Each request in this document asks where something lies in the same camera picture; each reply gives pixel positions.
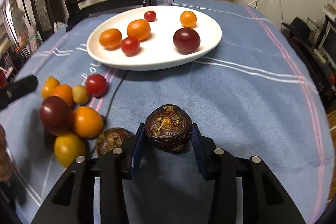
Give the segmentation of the person left hand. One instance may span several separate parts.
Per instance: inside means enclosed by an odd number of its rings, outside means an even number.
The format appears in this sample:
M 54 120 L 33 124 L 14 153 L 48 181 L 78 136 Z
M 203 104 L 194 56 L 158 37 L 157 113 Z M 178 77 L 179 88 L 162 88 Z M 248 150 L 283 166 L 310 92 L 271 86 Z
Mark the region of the person left hand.
M 11 160 L 6 149 L 6 133 L 4 128 L 0 126 L 0 182 L 8 180 L 13 172 Z

